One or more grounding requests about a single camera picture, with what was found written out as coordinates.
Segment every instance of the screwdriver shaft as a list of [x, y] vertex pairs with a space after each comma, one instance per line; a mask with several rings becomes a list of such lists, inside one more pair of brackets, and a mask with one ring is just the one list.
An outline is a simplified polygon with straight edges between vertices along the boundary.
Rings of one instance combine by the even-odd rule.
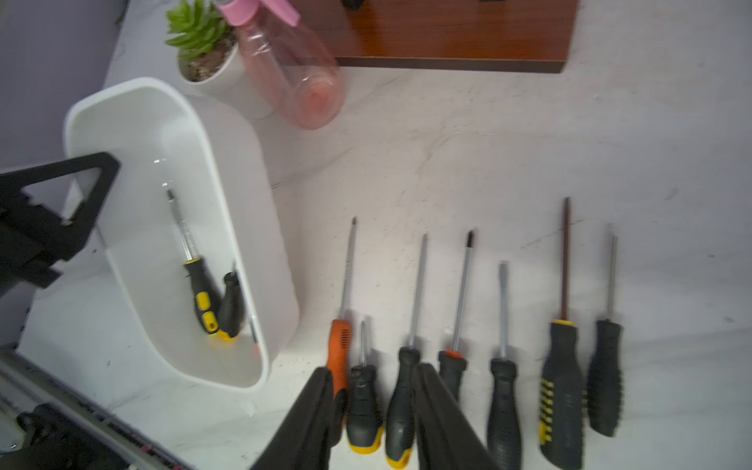
[[569, 315], [569, 219], [571, 217], [569, 198], [564, 199], [562, 227], [562, 305], [561, 319], [567, 321]]
[[413, 300], [413, 313], [410, 318], [410, 336], [408, 337], [408, 346], [415, 346], [415, 335], [418, 330], [418, 312], [420, 311], [420, 300], [423, 297], [423, 277], [426, 273], [426, 250], [428, 248], [428, 234], [423, 235], [420, 242], [420, 259], [418, 261], [418, 279], [415, 281], [415, 299]]
[[611, 228], [611, 261], [608, 265], [608, 294], [606, 296], [606, 318], [614, 319], [614, 295], [616, 291], [616, 251], [618, 238]]
[[507, 296], [508, 266], [506, 262], [499, 264], [499, 287], [502, 294], [501, 317], [502, 331], [499, 338], [499, 353], [503, 360], [507, 359], [507, 340], [509, 330], [509, 300]]
[[365, 365], [365, 352], [368, 350], [368, 336], [365, 333], [365, 321], [360, 322], [360, 365]]
[[353, 277], [353, 256], [355, 254], [355, 228], [357, 218], [350, 224], [350, 239], [347, 241], [347, 258], [344, 261], [344, 282], [342, 283], [342, 303], [339, 306], [339, 319], [344, 320], [344, 313], [350, 307], [350, 288]]
[[468, 272], [470, 271], [470, 257], [472, 255], [473, 237], [475, 234], [471, 230], [468, 232], [468, 241], [465, 245], [465, 265], [462, 267], [462, 283], [459, 285], [459, 301], [457, 303], [457, 315], [454, 320], [454, 338], [452, 339], [452, 350], [459, 350], [459, 334], [462, 329], [462, 316], [465, 313], [465, 289], [468, 284]]
[[186, 254], [186, 261], [195, 259], [198, 256], [198, 251], [191, 238], [190, 230], [188, 230], [188, 224], [183, 218], [183, 214], [180, 212], [180, 205], [177, 203], [177, 198], [172, 190], [167, 190], [167, 200], [170, 203], [170, 211], [172, 217], [177, 224], [177, 231], [180, 233], [180, 243], [183, 245], [183, 251]]

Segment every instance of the purple wall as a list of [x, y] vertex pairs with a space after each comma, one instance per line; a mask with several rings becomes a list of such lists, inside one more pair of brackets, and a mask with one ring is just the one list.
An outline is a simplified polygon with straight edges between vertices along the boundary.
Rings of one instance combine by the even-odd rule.
[[[72, 104], [102, 88], [125, 0], [0, 0], [0, 172], [61, 159]], [[60, 210], [68, 181], [30, 191]], [[0, 299], [0, 344], [17, 341], [34, 288]]]

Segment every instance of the white plastic bin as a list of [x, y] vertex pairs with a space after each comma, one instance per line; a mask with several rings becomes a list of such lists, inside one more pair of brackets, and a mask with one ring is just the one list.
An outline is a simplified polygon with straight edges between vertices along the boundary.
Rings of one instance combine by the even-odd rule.
[[[98, 228], [118, 281], [157, 356], [195, 381], [254, 390], [299, 321], [261, 146], [237, 111], [153, 78], [105, 89], [71, 108], [68, 158], [107, 151], [122, 163]], [[89, 180], [78, 178], [82, 190]], [[220, 293], [237, 265], [246, 325], [232, 342], [193, 313], [166, 190], [175, 191]]]

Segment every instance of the green succulent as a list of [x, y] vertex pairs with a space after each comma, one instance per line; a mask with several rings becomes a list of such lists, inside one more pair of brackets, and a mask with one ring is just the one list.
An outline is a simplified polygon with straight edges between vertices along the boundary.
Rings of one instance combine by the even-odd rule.
[[196, 0], [193, 6], [188, 5], [187, 0], [180, 0], [177, 7], [167, 12], [167, 19], [170, 22], [168, 34], [178, 36], [165, 44], [180, 49], [178, 57], [185, 60], [211, 52], [227, 31], [227, 22], [214, 3], [209, 3], [207, 8], [204, 0]]

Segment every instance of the white plant pot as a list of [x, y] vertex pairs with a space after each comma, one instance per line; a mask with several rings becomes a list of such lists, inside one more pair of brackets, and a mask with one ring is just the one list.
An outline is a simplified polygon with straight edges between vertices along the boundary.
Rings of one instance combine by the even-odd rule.
[[245, 71], [238, 45], [222, 67], [206, 80], [194, 82], [186, 78], [188, 62], [177, 59], [177, 68], [181, 80], [201, 95], [212, 96], [240, 111], [247, 119], [255, 120], [267, 117], [273, 109], [261, 97], [253, 81]]

